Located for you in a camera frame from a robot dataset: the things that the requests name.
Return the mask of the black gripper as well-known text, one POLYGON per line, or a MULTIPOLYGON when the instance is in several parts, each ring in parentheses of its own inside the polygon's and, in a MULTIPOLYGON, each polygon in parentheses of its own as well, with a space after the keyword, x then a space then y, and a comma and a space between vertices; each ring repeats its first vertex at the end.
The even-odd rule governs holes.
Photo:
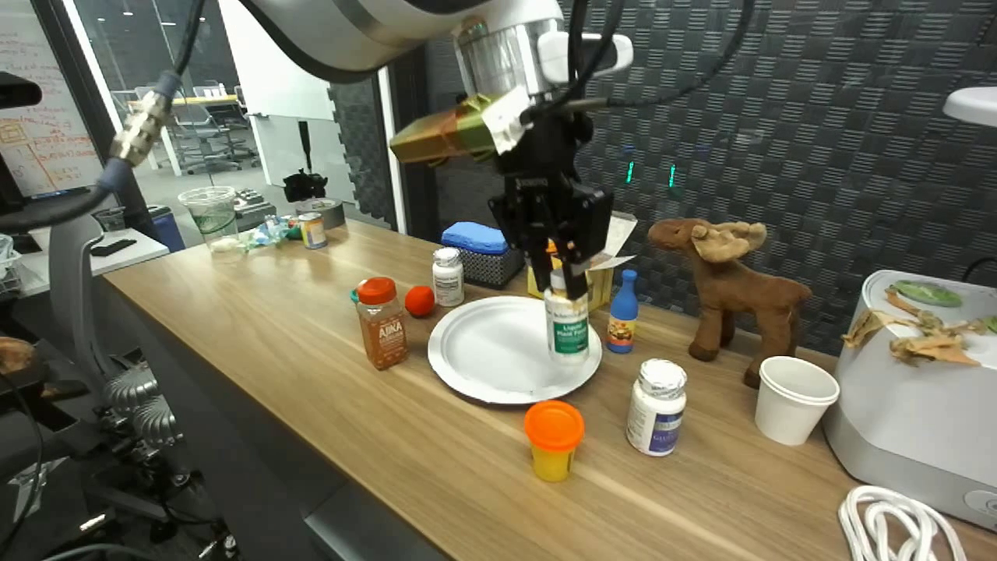
POLYGON ((533 294, 548 288, 548 235, 564 243, 567 298, 588 294, 585 256, 605 245, 615 193, 585 185, 576 152, 591 141, 596 125, 585 113, 540 114, 523 141, 494 169, 505 189, 488 200, 502 233, 526 248, 533 294))

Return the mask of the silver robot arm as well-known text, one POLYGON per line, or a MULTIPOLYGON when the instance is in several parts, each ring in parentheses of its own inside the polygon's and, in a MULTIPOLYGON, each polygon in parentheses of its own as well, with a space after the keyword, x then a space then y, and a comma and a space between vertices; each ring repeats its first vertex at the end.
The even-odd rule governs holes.
POLYGON ((576 152, 591 141, 591 79, 632 66, 611 4, 597 31, 588 0, 239 0, 300 69, 359 80, 432 36, 451 36, 463 107, 482 141, 468 143, 461 108, 432 114, 436 159, 491 156, 505 189, 488 201, 505 235, 533 264, 540 288, 583 298, 615 196, 588 187, 576 152))

